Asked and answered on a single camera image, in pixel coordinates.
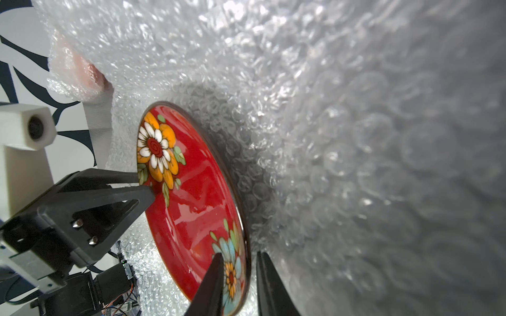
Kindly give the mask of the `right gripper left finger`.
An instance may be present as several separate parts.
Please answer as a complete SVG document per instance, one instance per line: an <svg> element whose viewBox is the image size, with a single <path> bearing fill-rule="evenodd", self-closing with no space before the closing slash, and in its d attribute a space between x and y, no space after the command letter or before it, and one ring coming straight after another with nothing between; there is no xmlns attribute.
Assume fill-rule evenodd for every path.
<svg viewBox="0 0 506 316"><path fill-rule="evenodd" d="M198 291L184 316L220 316L223 301L224 260L214 255Z"/></svg>

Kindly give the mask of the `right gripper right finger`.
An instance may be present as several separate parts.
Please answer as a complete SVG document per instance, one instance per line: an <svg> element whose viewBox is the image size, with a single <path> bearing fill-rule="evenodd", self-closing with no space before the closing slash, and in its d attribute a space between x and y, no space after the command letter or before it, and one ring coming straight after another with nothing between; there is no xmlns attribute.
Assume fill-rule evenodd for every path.
<svg viewBox="0 0 506 316"><path fill-rule="evenodd" d="M300 316L266 252L257 252L256 276L258 314L260 316Z"/></svg>

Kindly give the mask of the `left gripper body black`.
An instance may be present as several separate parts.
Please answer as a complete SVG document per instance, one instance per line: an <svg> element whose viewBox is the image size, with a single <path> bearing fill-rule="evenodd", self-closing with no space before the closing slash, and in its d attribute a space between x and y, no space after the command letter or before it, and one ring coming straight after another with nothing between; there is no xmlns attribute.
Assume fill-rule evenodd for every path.
<svg viewBox="0 0 506 316"><path fill-rule="evenodd" d="M104 257L155 201L135 172L87 169L66 176L1 225L1 279L20 276L44 294L73 267Z"/></svg>

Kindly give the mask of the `red floral dinner plate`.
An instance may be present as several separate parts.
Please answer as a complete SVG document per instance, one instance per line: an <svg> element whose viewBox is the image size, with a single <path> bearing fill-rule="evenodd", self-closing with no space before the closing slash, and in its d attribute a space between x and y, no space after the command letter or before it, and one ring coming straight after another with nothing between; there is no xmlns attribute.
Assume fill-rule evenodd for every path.
<svg viewBox="0 0 506 316"><path fill-rule="evenodd" d="M137 173L154 191L146 217L175 284L193 299L221 254L222 314L236 315L249 289L251 250L236 185L216 147L186 111L159 101L140 120Z"/></svg>

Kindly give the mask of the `clear bubble wrap sheet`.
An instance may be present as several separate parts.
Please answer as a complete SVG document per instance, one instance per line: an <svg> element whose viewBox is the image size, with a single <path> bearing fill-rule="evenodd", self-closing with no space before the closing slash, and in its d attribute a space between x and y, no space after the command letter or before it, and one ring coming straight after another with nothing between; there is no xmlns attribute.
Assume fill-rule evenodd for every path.
<svg viewBox="0 0 506 316"><path fill-rule="evenodd" d="M303 315L505 314L504 1L36 1L137 116L187 110Z"/></svg>

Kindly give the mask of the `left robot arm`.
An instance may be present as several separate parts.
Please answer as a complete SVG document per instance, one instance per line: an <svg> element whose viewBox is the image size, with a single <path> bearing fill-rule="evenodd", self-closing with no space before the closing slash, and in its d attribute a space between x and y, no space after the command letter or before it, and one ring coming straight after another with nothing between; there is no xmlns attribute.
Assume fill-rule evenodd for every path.
<svg viewBox="0 0 506 316"><path fill-rule="evenodd" d="M1 197L1 301L40 315L100 315L132 283L118 264L92 276L154 202L134 172L87 169L34 188L20 180Z"/></svg>

